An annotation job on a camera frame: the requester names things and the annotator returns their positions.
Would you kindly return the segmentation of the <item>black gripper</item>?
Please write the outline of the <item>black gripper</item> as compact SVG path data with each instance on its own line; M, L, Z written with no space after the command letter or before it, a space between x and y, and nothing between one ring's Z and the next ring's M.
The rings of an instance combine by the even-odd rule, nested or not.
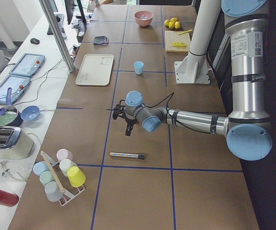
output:
M125 135L126 135L126 136L131 136L132 129L133 129L134 125L138 123L138 120L132 119L132 118L128 118L128 117L125 115L125 121L126 121L126 123L127 123Z

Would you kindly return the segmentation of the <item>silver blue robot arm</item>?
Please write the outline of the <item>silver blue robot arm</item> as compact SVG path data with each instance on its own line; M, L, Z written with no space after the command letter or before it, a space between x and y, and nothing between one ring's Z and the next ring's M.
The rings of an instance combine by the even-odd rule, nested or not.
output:
M217 17L224 13L225 32L230 37L233 110L227 117L161 107L152 109L140 92L127 94L124 105L114 109L114 118L127 122L126 135L140 123L148 132L162 123L226 137L229 150L238 158L256 161L272 148L270 115L264 110L264 43L269 22L266 0L203 0L200 3L188 55L175 63L178 83L201 83L206 79L206 52Z

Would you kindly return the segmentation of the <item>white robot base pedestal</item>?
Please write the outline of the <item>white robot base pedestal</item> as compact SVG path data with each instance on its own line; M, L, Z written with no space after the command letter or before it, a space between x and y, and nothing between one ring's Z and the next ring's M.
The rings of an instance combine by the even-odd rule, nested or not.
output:
M174 63L176 83L210 84L206 53L220 10L221 0L201 1L188 55Z

